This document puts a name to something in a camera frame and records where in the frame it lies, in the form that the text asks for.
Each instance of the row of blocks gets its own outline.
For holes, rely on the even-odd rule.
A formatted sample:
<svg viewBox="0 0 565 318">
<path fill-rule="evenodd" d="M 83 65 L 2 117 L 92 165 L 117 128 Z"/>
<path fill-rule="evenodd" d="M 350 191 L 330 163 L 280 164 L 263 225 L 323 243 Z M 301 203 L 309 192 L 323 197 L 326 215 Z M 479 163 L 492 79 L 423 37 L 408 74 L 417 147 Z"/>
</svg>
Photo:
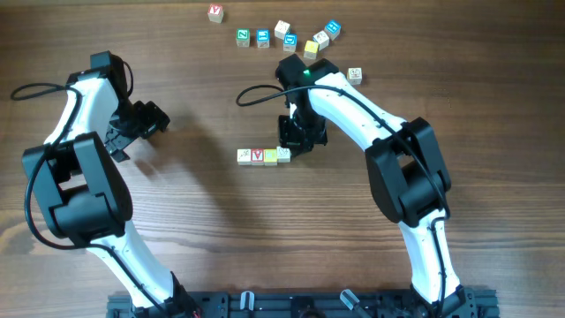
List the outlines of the row of blocks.
<svg viewBox="0 0 565 318">
<path fill-rule="evenodd" d="M 290 149 L 238 149 L 237 163 L 239 165 L 275 166 L 278 163 L 290 162 Z"/>
<path fill-rule="evenodd" d="M 316 59 L 319 50 L 325 49 L 329 45 L 330 40 L 335 40 L 340 34 L 342 26 L 331 20 L 323 31 L 319 31 L 314 35 L 313 41 L 307 41 L 304 50 L 304 57 Z M 297 49 L 298 37 L 296 34 L 290 34 L 290 24 L 279 20 L 275 26 L 275 37 L 284 40 L 282 50 L 286 52 L 295 52 Z M 268 29 L 257 30 L 257 47 L 268 48 L 270 46 L 270 33 Z M 251 32 L 249 29 L 238 29 L 236 33 L 236 42 L 238 47 L 248 48 L 251 44 Z"/>
</svg>

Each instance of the yellow block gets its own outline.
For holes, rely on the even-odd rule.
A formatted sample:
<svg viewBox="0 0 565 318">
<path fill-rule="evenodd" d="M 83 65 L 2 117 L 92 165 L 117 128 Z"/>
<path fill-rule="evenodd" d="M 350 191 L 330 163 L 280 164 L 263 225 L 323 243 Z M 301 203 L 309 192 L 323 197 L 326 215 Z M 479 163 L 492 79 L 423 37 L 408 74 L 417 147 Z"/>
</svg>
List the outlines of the yellow block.
<svg viewBox="0 0 565 318">
<path fill-rule="evenodd" d="M 316 54 L 318 53 L 319 46 L 320 45 L 317 42 L 306 41 L 306 47 L 304 48 L 304 51 Z"/>
<path fill-rule="evenodd" d="M 263 156 L 263 162 L 265 165 L 276 165 L 277 158 L 276 158 L 276 149 L 265 149 Z"/>
</svg>

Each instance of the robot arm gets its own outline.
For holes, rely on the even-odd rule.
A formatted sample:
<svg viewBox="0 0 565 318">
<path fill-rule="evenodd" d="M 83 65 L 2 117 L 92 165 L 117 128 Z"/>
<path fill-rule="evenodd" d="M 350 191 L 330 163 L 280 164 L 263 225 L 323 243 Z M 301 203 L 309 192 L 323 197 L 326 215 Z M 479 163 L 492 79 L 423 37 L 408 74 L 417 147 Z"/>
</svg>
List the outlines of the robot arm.
<svg viewBox="0 0 565 318">
<path fill-rule="evenodd" d="M 92 55 L 91 69 L 72 74 L 67 85 L 80 92 L 78 111 L 71 118 L 78 97 L 69 91 L 55 131 L 45 145 L 26 150 L 22 158 L 30 178 L 42 155 L 49 154 L 39 163 L 34 182 L 49 230 L 101 258 L 131 294 L 137 317 L 162 316 L 163 308 L 192 317 L 195 308 L 185 289 L 137 233 L 131 195 L 111 158 L 128 159 L 123 149 L 138 137 L 164 131 L 169 118 L 152 102 L 129 101 L 124 63 L 109 52 Z M 69 120 L 69 132 L 48 151 Z M 66 190 L 59 186 L 77 173 L 84 175 L 84 185 Z"/>
<path fill-rule="evenodd" d="M 296 56 L 283 60 L 276 77 L 285 90 L 311 85 L 330 86 L 359 99 L 381 117 L 395 132 L 418 152 L 433 179 L 442 191 L 450 188 L 450 179 L 437 140 L 429 124 L 419 118 L 411 123 L 388 114 L 353 88 L 345 76 L 327 60 L 306 69 Z M 309 89 L 288 95 L 290 115 L 279 118 L 280 142 L 293 155 L 310 151 L 314 144 L 328 140 L 325 119 L 329 119 L 350 136 L 364 151 L 369 180 L 375 202 L 383 214 L 398 223 L 411 259 L 412 287 L 430 307 L 441 298 L 441 260 L 446 276 L 445 298 L 460 286 L 449 258 L 444 222 L 432 222 L 444 217 L 437 195 L 423 178 L 415 164 L 400 167 L 402 154 L 391 133 L 349 97 L 327 89 Z M 436 230 L 441 260 L 437 254 L 432 230 Z"/>
</svg>

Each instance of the toy block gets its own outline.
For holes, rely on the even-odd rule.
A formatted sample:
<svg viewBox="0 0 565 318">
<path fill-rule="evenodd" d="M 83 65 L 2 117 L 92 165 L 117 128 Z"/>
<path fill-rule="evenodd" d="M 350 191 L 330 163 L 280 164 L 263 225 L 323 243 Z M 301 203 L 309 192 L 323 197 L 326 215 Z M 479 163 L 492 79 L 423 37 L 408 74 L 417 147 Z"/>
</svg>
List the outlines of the toy block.
<svg viewBox="0 0 565 318">
<path fill-rule="evenodd" d="M 263 162 L 265 163 L 266 166 L 277 164 L 276 149 L 265 149 L 263 155 L 265 156 Z"/>
<path fill-rule="evenodd" d="M 329 37 L 324 31 L 315 34 L 314 40 L 320 45 L 319 50 L 323 50 L 329 45 Z"/>
<path fill-rule="evenodd" d="M 251 164 L 251 149 L 238 149 L 237 150 L 237 163 L 239 165 Z"/>
<path fill-rule="evenodd" d="M 361 84 L 361 80 L 363 79 L 363 73 L 361 72 L 361 68 L 350 68 L 347 70 L 347 81 L 350 82 L 351 85 L 359 85 Z"/>
<path fill-rule="evenodd" d="M 326 28 L 324 29 L 324 31 L 326 31 L 329 38 L 332 39 L 333 41 L 335 40 L 337 35 L 339 35 L 339 33 L 342 31 L 342 26 L 339 23 L 331 20 L 326 24 Z"/>
<path fill-rule="evenodd" d="M 316 59 L 319 46 L 320 45 L 317 42 L 306 41 L 306 46 L 304 48 L 304 58 Z"/>
<path fill-rule="evenodd" d="M 238 29 L 236 32 L 236 42 L 238 47 L 240 48 L 249 48 L 249 39 L 251 38 L 251 34 L 249 33 L 249 29 Z"/>
<path fill-rule="evenodd" d="M 295 34 L 286 34 L 284 36 L 284 45 L 282 50 L 285 52 L 294 52 L 297 50 L 298 37 Z"/>
<path fill-rule="evenodd" d="M 275 26 L 275 37 L 284 40 L 284 36 L 290 32 L 290 24 L 279 20 Z"/>
<path fill-rule="evenodd" d="M 222 23 L 223 7 L 219 4 L 210 4 L 208 8 L 208 18 L 215 23 Z"/>
<path fill-rule="evenodd" d="M 290 162 L 290 149 L 277 147 L 276 148 L 276 159 L 279 163 L 289 163 Z"/>
<path fill-rule="evenodd" d="M 267 29 L 257 30 L 257 47 L 258 48 L 268 48 L 271 37 Z"/>
<path fill-rule="evenodd" d="M 263 149 L 251 149 L 251 165 L 263 164 Z"/>
</svg>

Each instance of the wooden table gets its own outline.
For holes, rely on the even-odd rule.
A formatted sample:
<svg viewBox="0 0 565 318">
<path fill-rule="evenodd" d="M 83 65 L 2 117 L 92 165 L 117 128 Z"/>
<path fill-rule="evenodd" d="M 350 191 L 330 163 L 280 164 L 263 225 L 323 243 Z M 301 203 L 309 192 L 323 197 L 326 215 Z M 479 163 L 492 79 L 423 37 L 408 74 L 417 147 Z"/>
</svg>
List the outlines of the wooden table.
<svg viewBox="0 0 565 318">
<path fill-rule="evenodd" d="M 408 288 L 400 231 L 375 207 L 362 151 L 334 125 L 326 147 L 293 163 L 236 164 L 237 148 L 276 146 L 286 109 L 282 99 L 242 109 L 235 97 L 278 84 L 288 54 L 279 40 L 237 48 L 235 32 L 278 19 L 292 24 L 299 54 L 330 19 L 341 22 L 321 56 L 362 67 L 360 92 L 433 125 L 453 179 L 447 234 L 462 283 L 497 289 L 504 317 L 565 315 L 562 3 L 222 4 L 220 25 L 201 1 L 0 9 L 0 316 L 101 317 L 106 298 L 124 290 L 95 256 L 32 239 L 20 157 L 52 132 L 66 97 L 8 98 L 29 82 L 65 83 L 107 49 L 132 66 L 132 100 L 171 118 L 168 132 L 130 145 L 118 168 L 139 232 L 188 290 Z"/>
</svg>

